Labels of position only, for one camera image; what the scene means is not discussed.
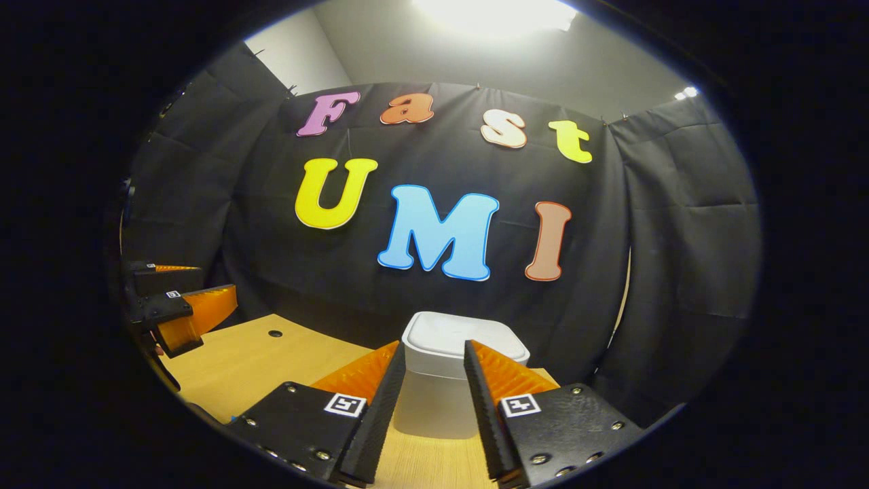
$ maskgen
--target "ceiling light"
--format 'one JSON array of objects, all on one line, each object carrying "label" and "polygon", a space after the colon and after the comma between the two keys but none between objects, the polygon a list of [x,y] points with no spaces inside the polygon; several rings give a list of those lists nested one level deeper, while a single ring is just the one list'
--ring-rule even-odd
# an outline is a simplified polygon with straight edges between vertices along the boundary
[{"label": "ceiling light", "polygon": [[573,7],[555,0],[414,0],[414,5],[444,27],[498,37],[567,31],[576,17]]}]

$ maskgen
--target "ceiling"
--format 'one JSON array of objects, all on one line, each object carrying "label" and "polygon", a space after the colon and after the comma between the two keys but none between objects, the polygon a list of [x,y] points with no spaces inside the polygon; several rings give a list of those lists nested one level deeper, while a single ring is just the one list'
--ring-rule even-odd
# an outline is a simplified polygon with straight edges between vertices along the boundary
[{"label": "ceiling", "polygon": [[480,84],[613,121],[670,102],[690,83],[577,14],[568,32],[480,38],[445,29],[411,0],[330,0],[315,14],[353,84]]}]

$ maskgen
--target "white plastic box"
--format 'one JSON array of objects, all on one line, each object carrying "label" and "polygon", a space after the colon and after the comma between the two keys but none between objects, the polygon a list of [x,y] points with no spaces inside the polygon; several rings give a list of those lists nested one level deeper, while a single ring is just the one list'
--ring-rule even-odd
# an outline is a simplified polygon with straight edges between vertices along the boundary
[{"label": "white plastic box", "polygon": [[525,345],[503,323],[417,312],[401,335],[407,372],[395,407],[395,429],[438,439],[468,439],[477,433],[463,363],[468,339],[475,339],[523,365],[530,356]]}]

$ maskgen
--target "orange ridged pad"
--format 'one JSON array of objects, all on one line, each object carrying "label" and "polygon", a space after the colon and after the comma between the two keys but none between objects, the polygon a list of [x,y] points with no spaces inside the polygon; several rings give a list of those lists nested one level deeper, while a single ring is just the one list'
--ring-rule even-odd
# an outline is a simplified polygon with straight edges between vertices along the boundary
[{"label": "orange ridged pad", "polygon": [[190,304],[193,316],[172,319],[159,325],[166,343],[163,346],[170,350],[198,341],[200,336],[215,329],[238,307],[235,285],[191,292],[181,297]]},{"label": "orange ridged pad", "polygon": [[196,270],[196,266],[156,265],[154,271]]},{"label": "orange ridged pad", "polygon": [[492,402],[496,405],[501,402],[501,399],[509,396],[558,389],[556,384],[540,374],[483,343],[471,340],[471,345],[480,360],[480,367],[486,378]]},{"label": "orange ridged pad", "polygon": [[311,387],[329,392],[340,392],[368,400],[377,393],[383,374],[398,348],[398,340],[381,346],[373,352],[358,358],[340,369],[311,384]]}]

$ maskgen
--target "letter m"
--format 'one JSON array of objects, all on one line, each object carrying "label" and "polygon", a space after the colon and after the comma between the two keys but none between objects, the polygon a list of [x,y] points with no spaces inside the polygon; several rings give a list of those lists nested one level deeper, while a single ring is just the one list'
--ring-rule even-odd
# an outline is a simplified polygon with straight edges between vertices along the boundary
[{"label": "letter m", "polygon": [[486,240],[492,214],[498,201],[488,195],[469,193],[441,221],[435,201],[425,187],[398,185],[392,189],[395,198],[395,221],[389,245],[377,255],[377,262],[389,268],[407,270],[414,264],[410,256],[413,238],[420,255],[420,265],[431,271],[444,251],[453,244],[453,254],[443,264],[448,277],[465,280],[486,280]]}]

